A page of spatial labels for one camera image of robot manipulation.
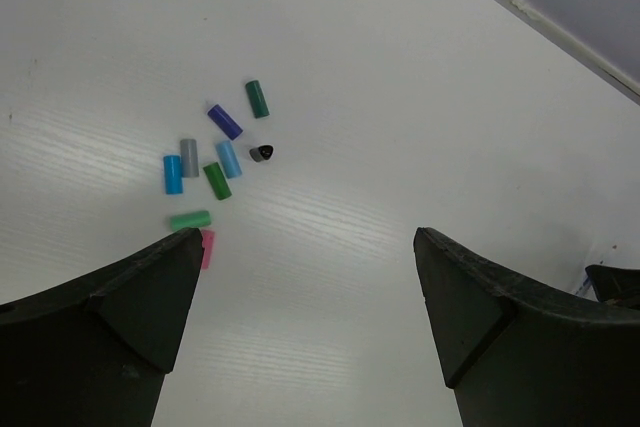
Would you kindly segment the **purple pen cap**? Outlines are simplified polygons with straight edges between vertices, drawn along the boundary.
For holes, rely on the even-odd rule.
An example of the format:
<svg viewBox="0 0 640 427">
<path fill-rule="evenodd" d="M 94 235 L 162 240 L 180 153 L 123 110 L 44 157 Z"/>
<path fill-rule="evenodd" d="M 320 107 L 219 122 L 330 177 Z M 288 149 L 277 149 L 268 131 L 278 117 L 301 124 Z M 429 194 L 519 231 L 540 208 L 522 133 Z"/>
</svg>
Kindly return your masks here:
<svg viewBox="0 0 640 427">
<path fill-rule="evenodd" d="M 230 140 L 235 140 L 243 134 L 242 127 L 221 105 L 211 106 L 207 110 L 207 116 Z"/>
</svg>

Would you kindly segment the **light green pen cap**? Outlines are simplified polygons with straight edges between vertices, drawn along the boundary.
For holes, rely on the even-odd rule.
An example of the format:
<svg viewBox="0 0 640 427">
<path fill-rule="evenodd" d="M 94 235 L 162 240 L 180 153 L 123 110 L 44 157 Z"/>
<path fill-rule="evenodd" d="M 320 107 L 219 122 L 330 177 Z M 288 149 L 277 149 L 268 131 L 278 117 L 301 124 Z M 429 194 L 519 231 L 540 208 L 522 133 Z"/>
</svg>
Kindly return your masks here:
<svg viewBox="0 0 640 427">
<path fill-rule="evenodd" d="M 212 217 L 207 210 L 199 210 L 172 215 L 168 220 L 168 225 L 174 232 L 186 228 L 200 229 L 209 226 L 211 223 Z"/>
</svg>

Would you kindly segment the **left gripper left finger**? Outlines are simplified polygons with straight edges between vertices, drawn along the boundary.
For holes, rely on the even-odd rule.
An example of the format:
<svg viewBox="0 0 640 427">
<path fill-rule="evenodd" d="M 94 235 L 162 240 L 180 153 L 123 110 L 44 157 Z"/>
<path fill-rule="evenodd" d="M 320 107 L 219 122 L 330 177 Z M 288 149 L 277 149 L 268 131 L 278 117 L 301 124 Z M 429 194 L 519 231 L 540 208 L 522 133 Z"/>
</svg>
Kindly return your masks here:
<svg viewBox="0 0 640 427">
<path fill-rule="evenodd" d="M 149 426 L 175 366 L 200 230 L 1 307 L 4 426 Z"/>
</svg>

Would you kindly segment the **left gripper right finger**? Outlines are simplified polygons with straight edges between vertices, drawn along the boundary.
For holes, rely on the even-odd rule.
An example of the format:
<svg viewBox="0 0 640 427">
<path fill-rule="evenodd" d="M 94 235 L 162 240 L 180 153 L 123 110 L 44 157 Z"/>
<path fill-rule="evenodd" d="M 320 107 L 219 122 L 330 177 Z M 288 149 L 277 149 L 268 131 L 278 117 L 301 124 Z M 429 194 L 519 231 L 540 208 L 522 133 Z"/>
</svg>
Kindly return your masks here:
<svg viewBox="0 0 640 427">
<path fill-rule="evenodd" d="M 466 426 L 635 426 L 639 302 L 601 303 L 489 261 L 432 228 L 416 268 Z"/>
</svg>

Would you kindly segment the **black pen cap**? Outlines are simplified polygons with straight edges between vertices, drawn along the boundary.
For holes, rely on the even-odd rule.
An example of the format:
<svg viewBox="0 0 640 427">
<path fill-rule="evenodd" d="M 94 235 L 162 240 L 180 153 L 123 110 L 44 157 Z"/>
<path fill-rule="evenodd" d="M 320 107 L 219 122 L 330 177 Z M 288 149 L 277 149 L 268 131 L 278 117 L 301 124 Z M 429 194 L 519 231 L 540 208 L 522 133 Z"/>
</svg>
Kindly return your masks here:
<svg viewBox="0 0 640 427">
<path fill-rule="evenodd" d="M 256 147 L 252 147 L 249 150 L 251 159 L 256 163 L 269 161 L 274 154 L 274 147 L 269 144 L 264 144 Z"/>
</svg>

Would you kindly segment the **grey pen cap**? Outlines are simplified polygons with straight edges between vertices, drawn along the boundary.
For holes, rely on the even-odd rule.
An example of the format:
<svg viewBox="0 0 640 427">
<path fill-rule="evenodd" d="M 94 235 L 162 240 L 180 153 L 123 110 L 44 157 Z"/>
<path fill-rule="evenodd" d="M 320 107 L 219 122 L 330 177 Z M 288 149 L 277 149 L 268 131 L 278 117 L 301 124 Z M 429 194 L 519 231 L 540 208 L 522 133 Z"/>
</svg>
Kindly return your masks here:
<svg viewBox="0 0 640 427">
<path fill-rule="evenodd" d="M 180 140 L 181 171 L 183 178 L 199 176 L 199 158 L 197 141 L 192 138 Z"/>
</svg>

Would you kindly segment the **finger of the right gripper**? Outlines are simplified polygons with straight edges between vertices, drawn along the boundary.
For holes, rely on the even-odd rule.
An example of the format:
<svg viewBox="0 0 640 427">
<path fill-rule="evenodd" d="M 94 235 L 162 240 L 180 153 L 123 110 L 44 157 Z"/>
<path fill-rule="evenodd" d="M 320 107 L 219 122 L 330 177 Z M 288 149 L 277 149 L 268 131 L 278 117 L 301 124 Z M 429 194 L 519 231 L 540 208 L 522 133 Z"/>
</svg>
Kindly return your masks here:
<svg viewBox="0 0 640 427">
<path fill-rule="evenodd" d="M 590 265 L 585 271 L 599 302 L 639 302 L 640 272 L 638 270 Z"/>
</svg>

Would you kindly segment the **pink pen cap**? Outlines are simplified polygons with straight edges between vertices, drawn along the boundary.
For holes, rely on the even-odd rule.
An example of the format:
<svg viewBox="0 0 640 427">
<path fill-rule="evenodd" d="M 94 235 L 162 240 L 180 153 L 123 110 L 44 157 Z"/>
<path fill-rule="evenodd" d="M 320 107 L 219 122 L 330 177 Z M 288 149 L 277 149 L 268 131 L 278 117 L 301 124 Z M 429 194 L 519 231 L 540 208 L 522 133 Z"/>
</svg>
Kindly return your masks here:
<svg viewBox="0 0 640 427">
<path fill-rule="evenodd" d="M 212 230 L 202 229 L 202 248 L 203 248 L 203 256 L 201 262 L 201 269 L 207 270 L 211 263 L 211 257 L 213 254 L 214 244 L 215 244 L 215 232 Z"/>
</svg>

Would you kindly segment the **light blue pen cap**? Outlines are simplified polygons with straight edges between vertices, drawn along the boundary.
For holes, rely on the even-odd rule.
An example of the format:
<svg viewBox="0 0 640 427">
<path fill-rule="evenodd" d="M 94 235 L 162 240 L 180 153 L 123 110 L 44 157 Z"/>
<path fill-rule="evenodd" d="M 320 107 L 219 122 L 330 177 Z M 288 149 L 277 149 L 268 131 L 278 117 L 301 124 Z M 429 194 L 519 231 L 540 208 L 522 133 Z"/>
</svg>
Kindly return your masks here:
<svg viewBox="0 0 640 427">
<path fill-rule="evenodd" d="M 225 176 L 228 179 L 240 177 L 242 169 L 232 142 L 230 140 L 218 142 L 215 144 L 215 149 Z"/>
</svg>

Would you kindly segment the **dark green pen cap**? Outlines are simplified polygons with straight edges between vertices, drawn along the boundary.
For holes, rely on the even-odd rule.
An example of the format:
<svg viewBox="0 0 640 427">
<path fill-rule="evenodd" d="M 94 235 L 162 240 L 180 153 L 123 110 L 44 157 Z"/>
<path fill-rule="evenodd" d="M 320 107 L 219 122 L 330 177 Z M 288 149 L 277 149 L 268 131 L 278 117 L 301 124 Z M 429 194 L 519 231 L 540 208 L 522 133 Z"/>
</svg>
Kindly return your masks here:
<svg viewBox="0 0 640 427">
<path fill-rule="evenodd" d="M 264 92 L 258 80 L 251 80 L 245 84 L 245 91 L 252 113 L 256 119 L 268 117 L 270 110 Z"/>
</svg>

